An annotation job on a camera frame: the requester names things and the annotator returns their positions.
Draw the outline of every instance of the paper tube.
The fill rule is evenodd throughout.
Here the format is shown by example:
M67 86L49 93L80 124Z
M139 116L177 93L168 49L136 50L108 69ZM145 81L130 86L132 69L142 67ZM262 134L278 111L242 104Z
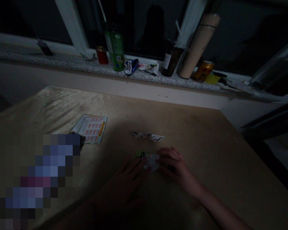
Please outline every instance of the paper tube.
M220 19L221 18L217 14L205 14L203 16L202 22L195 34L187 58L183 64L183 68L179 73L180 77L185 79L191 77L191 74L210 41L215 28L220 22Z

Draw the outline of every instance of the paper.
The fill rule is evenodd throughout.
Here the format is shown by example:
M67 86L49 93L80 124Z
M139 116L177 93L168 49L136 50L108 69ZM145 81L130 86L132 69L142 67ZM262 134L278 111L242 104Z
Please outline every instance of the paper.
M86 117L78 132L85 136L85 144L100 143L108 117Z
M144 169L147 169L148 167L151 167L151 171L156 171L160 164L156 162L156 160L159 159L159 155L153 154L150 152L144 152L144 151L137 151L137 157L139 158L147 158L147 161L144 164Z
M155 74L156 76L160 76L159 73L159 63L158 64L149 64L146 66L142 66L139 68L141 71L148 72L150 74Z
M171 57L172 57L172 55L165 53L164 62L163 62L163 68L164 69L167 69L169 67Z
M149 140L151 140L155 143L159 142L163 138L165 138L165 136L160 136L157 134L151 134L151 132L145 132L145 133L132 132L132 134L134 135L135 138L148 138Z
M84 122L84 119L87 117L100 117L100 116L94 116L94 115L89 115L89 114L83 114L82 117L77 121L77 123L75 124L75 126L69 131L69 134L71 134L72 132L78 133L80 130L81 125Z
M100 143L108 117L83 114L69 133L85 136L84 144Z

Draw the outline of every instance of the person's right hand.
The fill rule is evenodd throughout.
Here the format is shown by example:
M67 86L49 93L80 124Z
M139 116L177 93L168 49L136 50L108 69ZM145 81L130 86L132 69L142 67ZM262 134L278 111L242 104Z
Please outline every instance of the person's right hand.
M186 165L180 152L172 146L172 148L162 148L158 153L169 156L169 158L162 157L158 160L161 164L159 171L163 175L170 177L191 196L197 198L201 192L201 184ZM172 166L174 170L169 170L168 165Z

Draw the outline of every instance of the window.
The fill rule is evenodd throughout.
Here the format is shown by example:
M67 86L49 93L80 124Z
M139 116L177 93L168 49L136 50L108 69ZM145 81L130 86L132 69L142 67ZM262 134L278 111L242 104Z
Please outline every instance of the window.
M175 21L181 24L187 0L106 0L101 1L107 23L121 25L124 52L164 59L167 40L177 39ZM77 0L77 8L90 48L107 48L105 22L97 0Z
M162 63L167 41L190 45L205 12L221 21L202 59L230 77L255 81L288 54L288 0L101 0L107 22L121 24L126 58ZM0 41L91 55L107 48L98 0L6 0L0 2ZM183 56L178 63L183 63Z
M0 32L72 44L53 0L0 1Z
M217 70L252 76L288 43L288 7L221 0L212 11L221 21L202 58Z

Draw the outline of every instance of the window sill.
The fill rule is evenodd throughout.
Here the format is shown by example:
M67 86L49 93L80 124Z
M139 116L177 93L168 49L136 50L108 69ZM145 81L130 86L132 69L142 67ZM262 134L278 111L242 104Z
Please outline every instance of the window sill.
M124 79L133 79L138 81L153 82L168 86L176 86L188 89L202 90L206 92L215 92L223 95L232 95L243 97L245 99L278 102L282 97L271 94L250 95L242 92L222 89L219 85L210 85L207 83L198 83L192 79L180 78L176 73L172 77L155 76L136 70L131 76L126 76L124 71L116 72L109 65L100 65L98 60L85 61L81 56L71 54L55 53L53 56L45 56L39 48L29 48L24 46L13 46L0 43L0 58L5 60L22 61L31 64L46 65L62 69L70 69L87 73L108 75Z

